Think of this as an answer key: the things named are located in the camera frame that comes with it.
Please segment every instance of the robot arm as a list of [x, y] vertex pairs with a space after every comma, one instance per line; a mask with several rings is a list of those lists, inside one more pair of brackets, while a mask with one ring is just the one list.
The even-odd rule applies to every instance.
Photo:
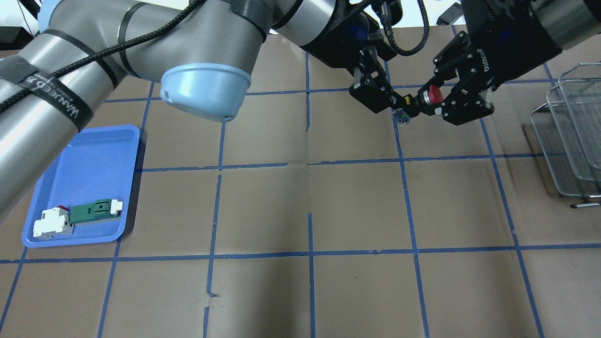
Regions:
[[[463, 0], [468, 32], [434, 57], [434, 76], [410, 116], [442, 114], [455, 125], [494, 112], [487, 93], [601, 32], [601, 2], [590, 0]], [[432, 86], [459, 78], [444, 100], [424, 99]]]
[[[363, 12], [368, 5], [390, 45]], [[161, 82], [170, 105], [228, 122], [273, 27], [328, 66], [347, 69], [350, 94], [373, 112], [438, 112], [461, 124], [492, 113], [482, 91], [597, 34], [600, 7], [597, 0], [463, 0], [469, 35], [435, 58], [435, 76], [413, 97], [392, 89], [379, 62], [414, 53], [427, 38], [423, 11], [422, 43], [411, 51], [394, 43], [389, 27], [402, 17], [400, 0], [193, 0], [182, 12], [132, 0], [45, 0], [41, 34], [0, 61], [0, 220], [126, 75]], [[443, 98], [438, 88], [455, 77]]]

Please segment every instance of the green electrical component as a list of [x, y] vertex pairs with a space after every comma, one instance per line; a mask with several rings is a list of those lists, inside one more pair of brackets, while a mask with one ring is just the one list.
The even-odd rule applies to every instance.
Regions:
[[94, 203], [83, 204], [71, 208], [71, 223], [87, 223], [121, 216], [123, 202], [117, 200], [97, 200]]

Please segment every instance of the white circuit breaker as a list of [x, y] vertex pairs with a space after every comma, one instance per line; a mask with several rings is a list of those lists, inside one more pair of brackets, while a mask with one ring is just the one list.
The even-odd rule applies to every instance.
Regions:
[[71, 235], [73, 224], [69, 210], [65, 207], [53, 207], [41, 213], [41, 219], [34, 223], [34, 238], [50, 239], [56, 235]]

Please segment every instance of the light blue end cap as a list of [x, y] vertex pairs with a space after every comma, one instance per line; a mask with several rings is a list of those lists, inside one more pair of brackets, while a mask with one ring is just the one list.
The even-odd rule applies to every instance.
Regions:
[[44, 0], [44, 3], [41, 5], [40, 12], [38, 13], [38, 27], [40, 28], [40, 33], [47, 30], [50, 25], [50, 18], [52, 17], [52, 13], [54, 13], [54, 9], [61, 3], [62, 0]]
[[166, 103], [211, 121], [232, 121], [242, 106], [251, 76], [218, 63], [192, 63], [169, 69], [160, 80]]

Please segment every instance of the stacked wire baskets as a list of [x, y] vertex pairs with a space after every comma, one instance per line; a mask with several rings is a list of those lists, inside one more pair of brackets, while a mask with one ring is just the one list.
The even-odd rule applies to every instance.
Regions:
[[561, 75], [531, 121], [560, 194], [601, 197], [601, 63]]

